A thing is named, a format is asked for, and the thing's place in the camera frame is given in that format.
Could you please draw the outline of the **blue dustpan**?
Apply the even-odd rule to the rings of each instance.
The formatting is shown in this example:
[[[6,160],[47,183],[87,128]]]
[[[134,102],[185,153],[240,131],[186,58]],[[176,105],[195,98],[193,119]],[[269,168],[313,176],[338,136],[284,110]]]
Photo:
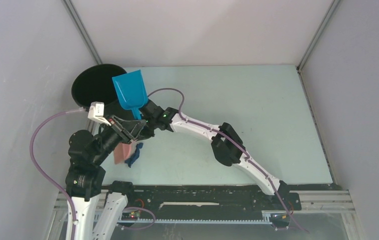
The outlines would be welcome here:
[[[148,103],[148,94],[141,70],[112,77],[112,83],[124,110],[129,110],[135,119],[141,120],[140,109]]]

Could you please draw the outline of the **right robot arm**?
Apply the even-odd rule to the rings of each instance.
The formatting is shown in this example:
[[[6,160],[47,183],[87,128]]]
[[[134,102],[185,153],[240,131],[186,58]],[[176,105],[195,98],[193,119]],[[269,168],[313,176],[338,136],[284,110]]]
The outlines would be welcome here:
[[[153,134],[155,129],[159,129],[206,140],[211,146],[216,161],[226,167],[238,168],[250,177],[268,196],[271,207],[281,209],[288,203],[290,193],[288,184],[273,176],[254,160],[229,123],[209,124],[187,116],[180,108],[163,109],[151,100],[139,111],[142,118],[147,121],[150,134]]]

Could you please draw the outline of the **pink hand brush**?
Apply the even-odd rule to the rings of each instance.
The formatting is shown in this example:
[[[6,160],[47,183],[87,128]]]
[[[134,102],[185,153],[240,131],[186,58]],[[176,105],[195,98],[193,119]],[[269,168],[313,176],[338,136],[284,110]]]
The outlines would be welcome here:
[[[123,163],[133,153],[133,144],[119,143],[113,150],[113,161],[115,165]]]

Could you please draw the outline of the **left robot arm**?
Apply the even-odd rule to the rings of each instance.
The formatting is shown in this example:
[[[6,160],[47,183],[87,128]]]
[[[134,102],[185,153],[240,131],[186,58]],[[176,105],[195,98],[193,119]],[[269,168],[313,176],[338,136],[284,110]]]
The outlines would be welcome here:
[[[109,187],[101,216],[95,220],[106,171],[101,164],[120,143],[136,141],[146,120],[123,120],[111,115],[104,130],[93,135],[79,130],[69,139],[70,167],[65,179],[68,223],[66,236],[72,240],[109,240],[126,208],[135,204],[133,184],[115,181]]]

